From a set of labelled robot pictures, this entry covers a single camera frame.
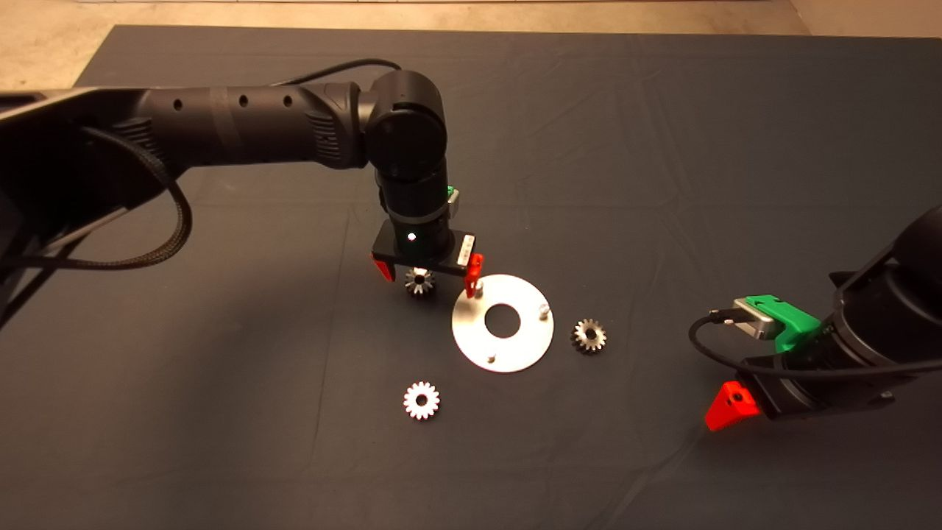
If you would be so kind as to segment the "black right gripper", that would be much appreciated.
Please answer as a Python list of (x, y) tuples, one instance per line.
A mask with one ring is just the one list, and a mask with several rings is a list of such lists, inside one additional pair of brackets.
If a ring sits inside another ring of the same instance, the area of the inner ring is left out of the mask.
[[(871, 366), (851, 352), (845, 340), (835, 333), (816, 334), (790, 352), (745, 358), (743, 364), (778, 370), (844, 370)], [(760, 409), (771, 420), (878, 409), (894, 403), (892, 389), (895, 386), (894, 376), (818, 381), (744, 372), (741, 383), (727, 381), (720, 386), (704, 415), (704, 425), (710, 432), (717, 432), (760, 415)]]

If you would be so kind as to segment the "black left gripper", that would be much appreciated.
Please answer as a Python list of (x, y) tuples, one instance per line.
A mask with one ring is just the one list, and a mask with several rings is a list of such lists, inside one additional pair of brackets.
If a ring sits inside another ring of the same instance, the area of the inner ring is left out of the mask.
[(443, 216), (420, 225), (387, 219), (372, 246), (372, 260), (390, 283), (396, 281), (397, 266), (465, 276), (465, 295), (472, 299), (481, 290), (484, 267), (484, 255), (474, 251), (475, 234), (454, 230)]

